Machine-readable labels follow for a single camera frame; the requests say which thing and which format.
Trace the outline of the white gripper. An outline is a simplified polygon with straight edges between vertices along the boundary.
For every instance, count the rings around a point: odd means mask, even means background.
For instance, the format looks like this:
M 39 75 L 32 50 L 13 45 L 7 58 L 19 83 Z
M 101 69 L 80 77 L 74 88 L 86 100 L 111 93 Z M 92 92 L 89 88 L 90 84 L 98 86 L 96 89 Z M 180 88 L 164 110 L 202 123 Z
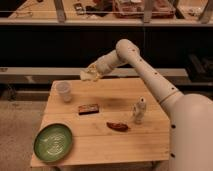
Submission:
M 88 73 L 95 73 L 93 81 L 98 81 L 102 75 L 111 73 L 120 64 L 120 60 L 115 51 L 99 57 L 93 65 L 87 67 Z

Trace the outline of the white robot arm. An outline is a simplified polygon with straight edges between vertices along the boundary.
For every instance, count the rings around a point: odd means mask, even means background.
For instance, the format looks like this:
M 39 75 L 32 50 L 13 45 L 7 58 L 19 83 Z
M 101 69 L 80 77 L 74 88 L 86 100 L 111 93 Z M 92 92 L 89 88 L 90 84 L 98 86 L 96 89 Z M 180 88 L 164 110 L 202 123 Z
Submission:
M 98 80 L 130 64 L 170 119 L 169 171 L 213 171 L 213 101 L 200 94 L 183 94 L 152 68 L 138 47 L 127 39 L 86 69 Z

